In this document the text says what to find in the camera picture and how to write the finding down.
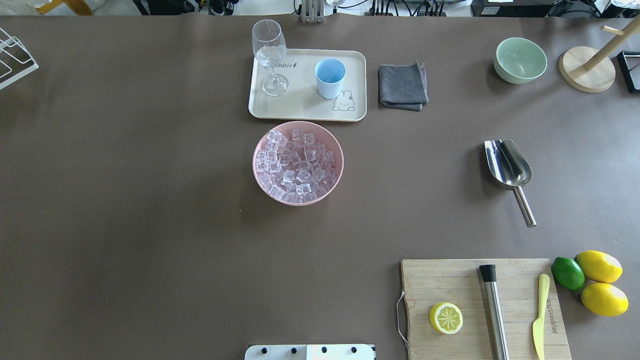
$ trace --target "metal scoop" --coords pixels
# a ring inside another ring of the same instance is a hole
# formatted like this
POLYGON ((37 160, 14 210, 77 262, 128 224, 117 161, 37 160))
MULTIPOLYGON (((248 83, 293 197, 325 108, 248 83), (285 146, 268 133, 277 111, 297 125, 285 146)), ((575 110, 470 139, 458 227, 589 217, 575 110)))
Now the metal scoop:
POLYGON ((531 180, 533 173, 516 144, 511 139, 488 140, 484 142, 484 149, 493 177, 508 190, 513 190, 527 227, 536 226, 536 219, 533 218, 533 213, 531 213, 531 208, 522 190, 522 186, 531 180))

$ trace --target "citrus fruit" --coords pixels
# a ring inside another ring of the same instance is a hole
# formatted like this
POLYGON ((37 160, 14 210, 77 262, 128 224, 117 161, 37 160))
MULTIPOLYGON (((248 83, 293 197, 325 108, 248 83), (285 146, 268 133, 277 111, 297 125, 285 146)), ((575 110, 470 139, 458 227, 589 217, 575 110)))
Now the citrus fruit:
POLYGON ((580 299, 587 309, 602 316, 618 316, 629 307, 624 291, 603 282, 592 282, 585 286, 580 299))
POLYGON ((556 258, 551 272, 558 284, 569 290, 580 290, 584 285, 584 273, 580 265, 570 258, 556 258))
POLYGON ((622 275, 622 266, 613 256, 601 251, 587 250, 577 254, 575 261, 584 272, 584 277, 598 282, 614 282, 622 275))
POLYGON ((450 302, 441 302, 431 308, 429 320, 437 331, 455 334, 462 328, 462 311, 450 302))

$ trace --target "white wire rack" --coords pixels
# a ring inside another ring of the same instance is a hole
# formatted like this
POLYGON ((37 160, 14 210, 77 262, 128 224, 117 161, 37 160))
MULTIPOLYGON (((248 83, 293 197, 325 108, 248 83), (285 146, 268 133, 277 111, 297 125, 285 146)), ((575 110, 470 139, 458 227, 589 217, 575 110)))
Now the white wire rack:
POLYGON ((0 90, 38 68, 38 64, 17 37, 0 28, 0 90))

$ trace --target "gray cloth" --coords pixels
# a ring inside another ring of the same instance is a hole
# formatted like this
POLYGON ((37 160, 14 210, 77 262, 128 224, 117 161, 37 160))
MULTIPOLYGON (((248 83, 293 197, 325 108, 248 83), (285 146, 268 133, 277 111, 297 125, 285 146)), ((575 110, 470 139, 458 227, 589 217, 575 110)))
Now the gray cloth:
POLYGON ((388 108, 420 111, 429 102, 427 74, 417 61, 413 65, 382 65, 378 81, 380 102, 388 108))

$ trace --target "bowl of ice cubes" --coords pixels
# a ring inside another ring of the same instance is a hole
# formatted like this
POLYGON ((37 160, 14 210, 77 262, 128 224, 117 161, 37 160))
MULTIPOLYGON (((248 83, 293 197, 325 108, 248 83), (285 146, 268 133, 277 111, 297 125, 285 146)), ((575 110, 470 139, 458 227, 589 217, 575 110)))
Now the bowl of ice cubes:
POLYGON ((253 153, 253 175, 271 198, 291 206, 324 199, 338 185, 342 147, 325 128, 291 121, 269 130, 253 153))

